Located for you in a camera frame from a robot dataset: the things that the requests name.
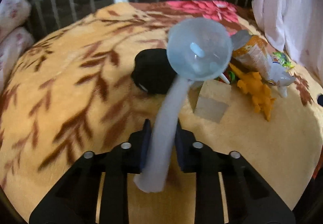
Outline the orange snack wrapper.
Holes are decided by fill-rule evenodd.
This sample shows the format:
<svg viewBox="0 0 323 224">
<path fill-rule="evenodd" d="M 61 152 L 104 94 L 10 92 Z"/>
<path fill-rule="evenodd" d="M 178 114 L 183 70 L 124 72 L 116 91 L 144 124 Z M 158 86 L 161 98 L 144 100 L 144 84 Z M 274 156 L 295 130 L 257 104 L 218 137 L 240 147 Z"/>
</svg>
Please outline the orange snack wrapper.
<svg viewBox="0 0 323 224">
<path fill-rule="evenodd" d="M 267 52 L 267 43 L 258 35 L 251 35 L 247 30 L 240 30 L 231 36 L 232 57 L 244 67 L 259 74 L 269 81 L 272 59 Z"/>
</svg>

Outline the wooden block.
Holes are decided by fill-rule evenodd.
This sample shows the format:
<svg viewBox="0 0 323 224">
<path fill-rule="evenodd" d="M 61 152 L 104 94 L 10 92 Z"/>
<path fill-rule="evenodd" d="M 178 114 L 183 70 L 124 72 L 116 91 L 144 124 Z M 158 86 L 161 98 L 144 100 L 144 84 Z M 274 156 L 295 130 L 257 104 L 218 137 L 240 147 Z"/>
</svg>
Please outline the wooden block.
<svg viewBox="0 0 323 224">
<path fill-rule="evenodd" d="M 193 82 L 188 97 L 193 113 L 205 120 L 220 123 L 231 105 L 232 86 L 218 80 Z"/>
</svg>

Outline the green snack bag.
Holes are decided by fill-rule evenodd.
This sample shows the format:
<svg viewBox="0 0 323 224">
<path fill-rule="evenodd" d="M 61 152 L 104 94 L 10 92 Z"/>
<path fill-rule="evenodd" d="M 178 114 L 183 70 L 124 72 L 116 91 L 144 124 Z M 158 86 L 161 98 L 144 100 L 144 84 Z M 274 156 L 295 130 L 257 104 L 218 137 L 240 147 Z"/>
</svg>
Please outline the green snack bag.
<svg viewBox="0 0 323 224">
<path fill-rule="evenodd" d="M 287 70 L 293 69 L 295 67 L 292 64 L 292 62 L 289 60 L 287 55 L 284 54 L 283 52 L 273 52 L 272 59 L 273 59 L 273 62 L 279 63 L 281 66 L 283 66 Z"/>
</svg>

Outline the folded floral white quilt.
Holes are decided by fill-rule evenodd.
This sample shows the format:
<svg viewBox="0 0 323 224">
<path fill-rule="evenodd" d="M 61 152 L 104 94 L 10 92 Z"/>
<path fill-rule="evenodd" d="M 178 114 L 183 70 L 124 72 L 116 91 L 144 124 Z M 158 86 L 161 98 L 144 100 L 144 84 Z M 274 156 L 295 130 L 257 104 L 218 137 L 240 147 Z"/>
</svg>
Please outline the folded floral white quilt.
<svg viewBox="0 0 323 224">
<path fill-rule="evenodd" d="M 1 1 L 1 90 L 18 58 L 35 43 L 22 26 L 30 13 L 31 5 L 27 0 Z"/>
</svg>

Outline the white plastic toy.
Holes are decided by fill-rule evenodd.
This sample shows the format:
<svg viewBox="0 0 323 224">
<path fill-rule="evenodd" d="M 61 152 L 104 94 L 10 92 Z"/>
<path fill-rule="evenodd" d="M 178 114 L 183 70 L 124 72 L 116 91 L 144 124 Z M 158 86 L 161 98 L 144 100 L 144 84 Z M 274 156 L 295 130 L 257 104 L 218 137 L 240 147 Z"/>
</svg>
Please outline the white plastic toy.
<svg viewBox="0 0 323 224">
<path fill-rule="evenodd" d="M 287 97 L 287 88 L 294 83 L 296 78 L 278 62 L 272 62 L 267 82 L 276 86 L 282 98 Z"/>
</svg>

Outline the black cloth bundle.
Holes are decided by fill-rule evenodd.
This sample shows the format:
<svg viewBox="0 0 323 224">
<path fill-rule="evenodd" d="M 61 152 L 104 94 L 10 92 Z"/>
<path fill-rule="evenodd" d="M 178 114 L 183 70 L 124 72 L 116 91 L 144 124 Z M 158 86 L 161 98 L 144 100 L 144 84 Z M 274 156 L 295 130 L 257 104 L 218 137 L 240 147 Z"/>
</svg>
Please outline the black cloth bundle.
<svg viewBox="0 0 323 224">
<path fill-rule="evenodd" d="M 177 73 L 168 61 L 166 49 L 144 49 L 134 63 L 131 78 L 138 88 L 148 94 L 167 94 Z"/>
</svg>

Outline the floral plush bed blanket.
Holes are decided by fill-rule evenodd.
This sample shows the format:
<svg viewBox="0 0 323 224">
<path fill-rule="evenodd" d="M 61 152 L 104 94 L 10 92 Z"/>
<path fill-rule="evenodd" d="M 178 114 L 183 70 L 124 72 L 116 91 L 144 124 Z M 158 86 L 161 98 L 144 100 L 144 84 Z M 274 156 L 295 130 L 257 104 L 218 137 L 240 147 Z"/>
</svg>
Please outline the floral plush bed blanket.
<svg viewBox="0 0 323 224">
<path fill-rule="evenodd" d="M 85 151 L 107 152 L 155 119 L 164 98 L 134 85 L 135 56 L 165 48 L 169 29 L 192 17 L 258 35 L 251 11 L 224 1 L 119 3 L 51 33 L 18 60 L 1 96 L 1 187 L 24 220 Z M 228 104 L 219 122 L 194 114 L 195 89 L 180 113 L 183 128 L 213 150 L 239 151 L 290 208 L 322 166 L 322 87 L 300 65 L 293 73 L 286 98 L 272 90 L 270 121 L 236 86 L 219 86 Z"/>
</svg>

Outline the orange toy dinosaur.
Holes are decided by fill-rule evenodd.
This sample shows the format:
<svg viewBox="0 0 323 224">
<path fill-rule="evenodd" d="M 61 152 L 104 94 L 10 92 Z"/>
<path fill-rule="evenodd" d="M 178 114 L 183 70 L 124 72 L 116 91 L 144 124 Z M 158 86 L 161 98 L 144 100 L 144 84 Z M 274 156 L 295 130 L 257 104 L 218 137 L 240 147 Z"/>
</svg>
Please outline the orange toy dinosaur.
<svg viewBox="0 0 323 224">
<path fill-rule="evenodd" d="M 275 98 L 272 97 L 271 88 L 262 82 L 259 72 L 244 73 L 235 65 L 229 63 L 229 67 L 239 78 L 237 82 L 238 88 L 244 93 L 251 96 L 254 105 L 254 112 L 263 112 L 265 119 L 271 120 L 271 111 Z"/>
</svg>

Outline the pale pink curtain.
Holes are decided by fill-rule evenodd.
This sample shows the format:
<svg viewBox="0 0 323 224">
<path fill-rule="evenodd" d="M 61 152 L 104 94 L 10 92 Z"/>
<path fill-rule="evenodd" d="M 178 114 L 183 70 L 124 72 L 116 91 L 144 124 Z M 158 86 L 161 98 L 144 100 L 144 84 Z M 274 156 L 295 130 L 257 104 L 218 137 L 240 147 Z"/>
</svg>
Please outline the pale pink curtain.
<svg viewBox="0 0 323 224">
<path fill-rule="evenodd" d="M 252 0 L 269 43 L 322 79 L 322 0 Z"/>
</svg>

